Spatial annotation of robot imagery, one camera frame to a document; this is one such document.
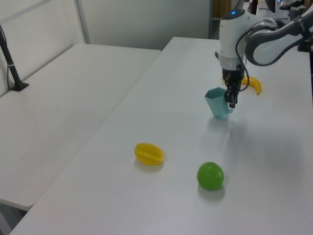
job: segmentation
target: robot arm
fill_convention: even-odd
[[[221,50],[218,55],[226,81],[225,99],[235,108],[245,64],[268,66],[287,50],[313,35],[313,6],[302,16],[281,29],[271,18],[258,17],[244,10],[234,10],[222,17],[220,23]]]

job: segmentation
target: green apple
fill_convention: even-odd
[[[224,173],[220,166],[216,163],[204,163],[198,170],[197,180],[202,188],[215,190],[222,186]]]

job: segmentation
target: table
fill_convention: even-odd
[[[204,99],[223,86],[215,40],[173,38],[12,235],[293,235],[313,229],[313,112],[309,55],[247,65],[249,88],[225,121]],[[151,142],[165,161],[135,159]],[[205,162],[224,186],[197,182]]]
[[[29,210],[160,51],[79,44],[0,98],[0,203]]]

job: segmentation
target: wall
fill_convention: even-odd
[[[0,6],[0,24],[22,80],[84,42],[75,0],[0,0]],[[0,50],[0,97],[7,92],[6,71]]]
[[[242,8],[244,5],[245,0],[241,0],[240,4],[239,4],[239,8]],[[238,3],[238,0],[231,0],[231,9],[233,9],[236,4]]]
[[[211,0],[77,0],[87,43],[162,50],[208,38]]]

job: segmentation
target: toy fruit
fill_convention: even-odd
[[[252,86],[256,90],[256,94],[260,94],[262,91],[262,83],[255,77],[251,77],[251,76],[249,76],[249,80],[250,80],[249,86]],[[241,84],[246,85],[247,83],[248,83],[248,79],[245,76],[243,80],[241,81]]]
[[[138,143],[134,151],[137,159],[146,165],[158,165],[164,159],[162,150],[151,143]]]
[[[216,163],[204,163],[198,170],[197,180],[202,188],[207,190],[215,190],[222,186],[224,181],[224,173]]]

